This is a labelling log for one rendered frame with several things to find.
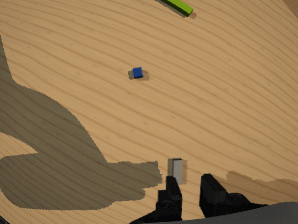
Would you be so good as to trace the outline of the small blue cube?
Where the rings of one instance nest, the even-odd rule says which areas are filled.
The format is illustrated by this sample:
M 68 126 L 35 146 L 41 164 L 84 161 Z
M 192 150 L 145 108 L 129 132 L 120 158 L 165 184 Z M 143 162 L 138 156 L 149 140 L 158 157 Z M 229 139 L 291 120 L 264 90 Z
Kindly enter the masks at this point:
M 134 79 L 143 77 L 142 67 L 132 68 L 132 69 L 133 69 Z

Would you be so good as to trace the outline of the grey rod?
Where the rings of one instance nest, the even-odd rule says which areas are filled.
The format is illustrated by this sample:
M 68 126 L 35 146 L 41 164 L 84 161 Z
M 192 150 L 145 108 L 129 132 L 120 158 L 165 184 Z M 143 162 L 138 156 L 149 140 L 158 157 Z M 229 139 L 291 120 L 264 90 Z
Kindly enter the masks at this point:
M 173 158 L 172 176 L 176 177 L 176 181 L 178 185 L 182 185 L 182 168 L 183 168 L 182 158 Z

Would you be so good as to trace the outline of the lime green rod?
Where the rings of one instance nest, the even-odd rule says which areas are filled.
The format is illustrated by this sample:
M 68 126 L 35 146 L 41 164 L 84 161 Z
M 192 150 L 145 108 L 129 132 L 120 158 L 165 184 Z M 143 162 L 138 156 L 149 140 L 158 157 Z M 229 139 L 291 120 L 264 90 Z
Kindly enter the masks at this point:
M 189 5 L 185 4 L 181 0 L 161 0 L 162 2 L 166 3 L 167 5 L 171 6 L 172 8 L 176 9 L 186 17 L 189 17 L 193 11 L 193 8 Z

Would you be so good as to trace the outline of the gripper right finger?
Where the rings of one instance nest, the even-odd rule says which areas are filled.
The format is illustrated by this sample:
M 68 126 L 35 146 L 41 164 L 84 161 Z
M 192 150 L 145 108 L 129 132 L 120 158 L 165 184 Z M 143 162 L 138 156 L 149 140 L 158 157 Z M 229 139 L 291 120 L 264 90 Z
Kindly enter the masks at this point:
M 251 203 L 243 194 L 228 193 L 210 174 L 201 176 L 199 207 L 205 218 L 243 212 L 267 204 Z

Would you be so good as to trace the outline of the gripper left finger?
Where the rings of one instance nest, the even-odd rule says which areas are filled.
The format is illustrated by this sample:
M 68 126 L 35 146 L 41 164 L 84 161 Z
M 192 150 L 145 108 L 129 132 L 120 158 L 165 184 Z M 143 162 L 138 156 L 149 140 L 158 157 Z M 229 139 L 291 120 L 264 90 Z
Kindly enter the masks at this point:
M 181 221 L 182 193 L 173 176 L 166 176 L 166 190 L 158 190 L 156 210 L 129 224 Z

